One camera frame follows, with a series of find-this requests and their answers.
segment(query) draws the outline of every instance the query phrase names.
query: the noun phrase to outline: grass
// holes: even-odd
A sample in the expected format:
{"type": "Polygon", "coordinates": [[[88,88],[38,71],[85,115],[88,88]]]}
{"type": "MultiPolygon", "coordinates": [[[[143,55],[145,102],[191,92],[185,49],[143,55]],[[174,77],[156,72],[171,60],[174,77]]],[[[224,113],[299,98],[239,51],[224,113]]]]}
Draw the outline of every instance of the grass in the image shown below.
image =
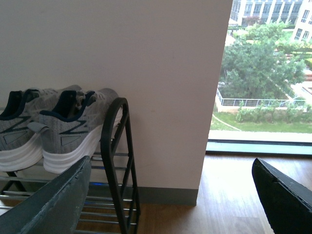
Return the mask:
{"type": "MultiPolygon", "coordinates": [[[[245,132],[312,133],[312,124],[310,123],[285,123],[282,121],[275,123],[238,123],[235,119],[236,114],[215,112],[214,115],[223,122],[245,132]]],[[[235,131],[235,129],[220,123],[215,118],[212,119],[210,129],[235,131]]]]}

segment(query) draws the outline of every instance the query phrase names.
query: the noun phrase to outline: railing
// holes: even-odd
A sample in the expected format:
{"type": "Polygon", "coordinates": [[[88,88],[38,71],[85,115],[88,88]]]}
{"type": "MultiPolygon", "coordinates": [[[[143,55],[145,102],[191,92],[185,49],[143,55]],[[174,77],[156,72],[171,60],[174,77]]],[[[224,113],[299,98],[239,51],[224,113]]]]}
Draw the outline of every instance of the railing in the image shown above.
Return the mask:
{"type": "Polygon", "coordinates": [[[257,107],[259,105],[271,106],[275,103],[278,103],[278,107],[287,107],[287,104],[295,104],[297,106],[304,106],[306,104],[305,100],[296,100],[296,99],[248,99],[248,98],[223,98],[219,89],[216,91],[216,95],[220,100],[222,106],[239,106],[243,102],[243,106],[246,107],[257,107]]]}

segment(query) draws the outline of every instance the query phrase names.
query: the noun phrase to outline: gray sneaker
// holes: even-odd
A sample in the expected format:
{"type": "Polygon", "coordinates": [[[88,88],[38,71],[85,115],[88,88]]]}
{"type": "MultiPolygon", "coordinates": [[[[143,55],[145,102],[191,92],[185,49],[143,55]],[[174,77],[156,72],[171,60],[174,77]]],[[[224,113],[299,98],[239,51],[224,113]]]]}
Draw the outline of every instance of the gray sneaker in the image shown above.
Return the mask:
{"type": "MultiPolygon", "coordinates": [[[[81,90],[77,85],[66,89],[81,90]]],[[[41,110],[52,110],[62,90],[28,89],[12,91],[0,115],[0,171],[18,171],[32,166],[42,158],[39,136],[27,128],[39,121],[41,110]]]]}
{"type": "Polygon", "coordinates": [[[107,110],[117,97],[112,89],[64,91],[52,111],[40,112],[39,123],[28,127],[40,133],[45,170],[61,173],[83,156],[93,155],[107,110]]]}

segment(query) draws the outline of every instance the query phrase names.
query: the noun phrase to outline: apartment building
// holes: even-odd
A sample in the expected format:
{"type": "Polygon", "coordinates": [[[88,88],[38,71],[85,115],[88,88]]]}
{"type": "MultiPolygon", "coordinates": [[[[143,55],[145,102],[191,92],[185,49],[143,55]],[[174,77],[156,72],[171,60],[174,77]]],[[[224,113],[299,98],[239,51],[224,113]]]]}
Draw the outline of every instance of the apartment building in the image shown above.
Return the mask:
{"type": "Polygon", "coordinates": [[[247,25],[246,18],[259,17],[261,22],[276,21],[295,24],[303,0],[234,0],[230,18],[247,25]]]}
{"type": "Polygon", "coordinates": [[[304,0],[298,14],[293,40],[310,41],[312,38],[312,0],[304,0]]]}

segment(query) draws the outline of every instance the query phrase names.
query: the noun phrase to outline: wooden floor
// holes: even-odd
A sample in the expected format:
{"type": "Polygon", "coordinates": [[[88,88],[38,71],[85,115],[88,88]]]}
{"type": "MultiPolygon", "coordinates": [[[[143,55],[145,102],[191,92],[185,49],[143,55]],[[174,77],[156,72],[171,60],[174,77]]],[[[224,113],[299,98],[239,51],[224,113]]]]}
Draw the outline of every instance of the wooden floor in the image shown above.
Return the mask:
{"type": "MultiPolygon", "coordinates": [[[[142,204],[139,234],[273,234],[251,174],[255,157],[206,156],[197,206],[142,204]]],[[[312,190],[312,159],[263,159],[312,190]]]]}

